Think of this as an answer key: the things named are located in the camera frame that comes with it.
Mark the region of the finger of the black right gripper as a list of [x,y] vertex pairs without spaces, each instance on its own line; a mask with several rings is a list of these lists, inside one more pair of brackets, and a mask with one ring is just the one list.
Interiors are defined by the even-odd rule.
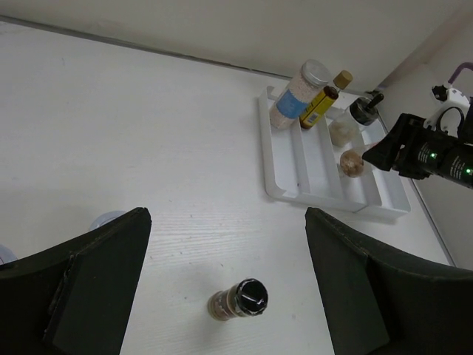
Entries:
[[387,135],[363,153],[363,160],[383,171],[395,170],[401,172],[402,168],[398,162],[398,156],[401,147],[408,139],[410,132],[409,118],[410,114],[401,114]]

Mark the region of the yellow-label dark sauce bottle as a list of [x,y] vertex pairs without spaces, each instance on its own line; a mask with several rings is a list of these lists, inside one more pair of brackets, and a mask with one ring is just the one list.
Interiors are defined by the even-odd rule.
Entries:
[[303,129],[311,129],[317,124],[329,108],[338,100],[339,93],[353,81],[353,75],[342,70],[317,96],[309,103],[299,116],[299,124]]

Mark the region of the black knob lid shaker jar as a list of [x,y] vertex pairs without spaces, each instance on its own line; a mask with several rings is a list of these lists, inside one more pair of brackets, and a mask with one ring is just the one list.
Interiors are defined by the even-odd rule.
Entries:
[[384,94],[378,93],[373,98],[357,98],[344,113],[328,126],[330,139],[334,146],[342,148],[355,136],[380,118],[378,105],[384,100]]

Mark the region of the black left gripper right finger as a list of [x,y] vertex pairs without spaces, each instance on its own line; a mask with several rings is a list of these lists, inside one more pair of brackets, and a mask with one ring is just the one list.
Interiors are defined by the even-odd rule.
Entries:
[[472,272],[309,208],[307,243],[336,354],[470,354]]

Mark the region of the tall blue-label silver-lid bottle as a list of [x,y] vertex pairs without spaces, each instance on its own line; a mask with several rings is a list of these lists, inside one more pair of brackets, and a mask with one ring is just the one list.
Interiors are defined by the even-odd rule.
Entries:
[[309,59],[304,62],[270,108],[271,126],[289,128],[330,79],[330,71],[320,61]]

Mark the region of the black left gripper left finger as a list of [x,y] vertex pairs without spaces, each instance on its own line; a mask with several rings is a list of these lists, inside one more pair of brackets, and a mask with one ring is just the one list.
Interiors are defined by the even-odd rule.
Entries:
[[119,354],[152,229],[135,208],[1,266],[2,354]]

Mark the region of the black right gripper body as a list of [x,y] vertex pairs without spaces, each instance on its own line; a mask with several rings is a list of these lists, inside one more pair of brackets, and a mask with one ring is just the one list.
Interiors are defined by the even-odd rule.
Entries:
[[403,113],[397,123],[401,129],[401,148],[395,159],[399,175],[423,180],[437,175],[472,188],[472,113],[462,114],[457,136],[448,135],[437,124],[423,126],[424,119]]

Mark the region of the small black-cap pepper bottle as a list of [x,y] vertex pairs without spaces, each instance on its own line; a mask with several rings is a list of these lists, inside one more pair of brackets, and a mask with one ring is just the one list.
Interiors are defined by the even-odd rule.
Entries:
[[268,307],[268,290],[257,279],[244,279],[212,295],[207,307],[218,321],[259,316]]

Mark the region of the white divided organizer tray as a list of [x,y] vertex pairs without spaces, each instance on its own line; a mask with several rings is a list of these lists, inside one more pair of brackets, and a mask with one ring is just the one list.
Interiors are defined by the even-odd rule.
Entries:
[[339,209],[394,220],[411,206],[401,178],[376,169],[350,178],[338,173],[342,153],[330,140],[328,122],[309,130],[271,126],[269,109],[277,96],[266,87],[258,98],[265,191],[277,200]]

